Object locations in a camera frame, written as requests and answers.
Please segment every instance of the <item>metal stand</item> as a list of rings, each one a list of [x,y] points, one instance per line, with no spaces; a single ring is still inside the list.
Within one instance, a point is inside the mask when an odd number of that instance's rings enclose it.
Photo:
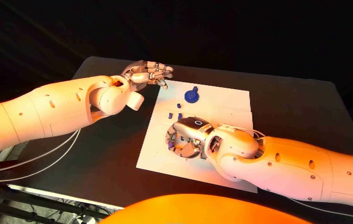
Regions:
[[[104,219],[108,217],[107,214],[91,211],[84,206],[78,207],[78,206],[61,203],[59,201],[51,200],[45,197],[39,197],[29,193],[13,190],[9,187],[0,187],[0,198],[22,202],[31,205],[42,206],[42,207],[47,207],[49,209],[55,209],[64,212],[75,213],[80,216],[88,215],[100,219]],[[48,219],[41,216],[34,216],[36,215],[35,213],[26,212],[6,205],[0,205],[0,213],[9,216],[13,216],[13,217],[26,219],[26,220],[28,219],[32,220],[34,218],[36,218],[34,220],[41,223],[59,223],[59,222],[55,222],[54,219]]]

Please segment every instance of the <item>robotic hand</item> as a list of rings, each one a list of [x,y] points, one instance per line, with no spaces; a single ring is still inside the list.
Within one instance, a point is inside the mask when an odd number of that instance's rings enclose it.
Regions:
[[[147,84],[168,89],[173,68],[137,61],[120,76],[95,76],[45,85],[0,103],[0,150],[28,140],[59,136],[117,114],[126,105],[139,110]]]
[[[229,181],[247,180],[297,200],[353,205],[353,156],[300,141],[255,138],[244,130],[227,124],[214,128],[201,118],[183,118],[168,130],[169,150],[185,158],[205,151]],[[183,147],[176,144],[179,134],[188,142]]]

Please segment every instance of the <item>orange object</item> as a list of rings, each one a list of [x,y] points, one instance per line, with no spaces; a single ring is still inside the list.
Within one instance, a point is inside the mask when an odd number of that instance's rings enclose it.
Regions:
[[[232,198],[202,194],[176,194],[133,204],[100,223],[274,224],[309,222],[261,205]]]

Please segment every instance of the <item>blue circular piece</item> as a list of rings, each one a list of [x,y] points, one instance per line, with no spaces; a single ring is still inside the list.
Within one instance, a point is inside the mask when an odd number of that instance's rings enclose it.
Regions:
[[[193,90],[189,90],[185,95],[185,99],[189,103],[196,103],[199,101],[198,87],[193,87]]]

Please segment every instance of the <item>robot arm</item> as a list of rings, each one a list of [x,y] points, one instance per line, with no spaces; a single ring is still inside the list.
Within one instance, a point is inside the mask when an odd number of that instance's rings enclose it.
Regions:
[[[28,140],[59,136],[117,114],[139,110],[147,84],[168,88],[173,68],[137,61],[120,76],[95,76],[45,85],[0,103],[0,150]]]
[[[178,134],[189,142],[175,145]],[[166,135],[169,150],[206,160],[229,181],[247,180],[261,189],[303,201],[353,205],[353,156],[304,142],[264,136],[221,124],[218,128],[196,117],[183,118]]]

